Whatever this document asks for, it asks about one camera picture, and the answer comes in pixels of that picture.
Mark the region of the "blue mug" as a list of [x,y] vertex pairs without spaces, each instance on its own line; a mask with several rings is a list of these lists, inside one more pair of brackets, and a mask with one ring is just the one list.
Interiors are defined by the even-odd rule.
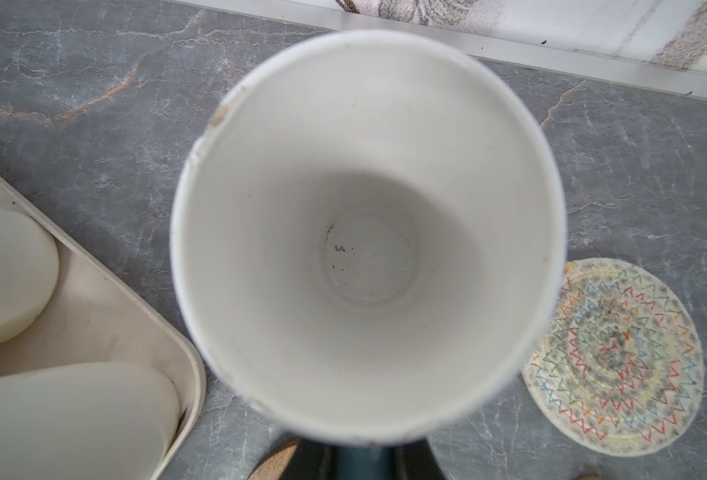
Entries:
[[203,358],[301,436],[287,478],[437,477],[427,434],[495,396],[545,332],[567,213],[539,123],[489,68],[351,31],[223,99],[170,239]]

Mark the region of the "brown round wooden coaster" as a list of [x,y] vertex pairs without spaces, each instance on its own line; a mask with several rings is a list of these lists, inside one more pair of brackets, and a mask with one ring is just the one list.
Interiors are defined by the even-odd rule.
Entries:
[[293,459],[301,442],[293,438],[277,445],[254,468],[249,480],[279,480]]

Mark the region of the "beige plastic tray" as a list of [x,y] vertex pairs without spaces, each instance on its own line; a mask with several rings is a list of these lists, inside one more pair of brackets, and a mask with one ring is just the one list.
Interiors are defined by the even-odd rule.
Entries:
[[158,479],[194,428],[206,394],[204,362],[190,340],[0,176],[0,208],[27,214],[55,238],[58,285],[40,317],[0,344],[0,377],[85,362],[145,365],[171,380],[181,415]]

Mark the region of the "white braided round coaster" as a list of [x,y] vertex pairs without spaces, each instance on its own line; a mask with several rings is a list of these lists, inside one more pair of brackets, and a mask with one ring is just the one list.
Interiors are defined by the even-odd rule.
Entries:
[[705,362],[669,286],[629,262],[591,258],[565,266],[547,334],[521,376],[571,440],[637,457],[671,445],[693,423]]

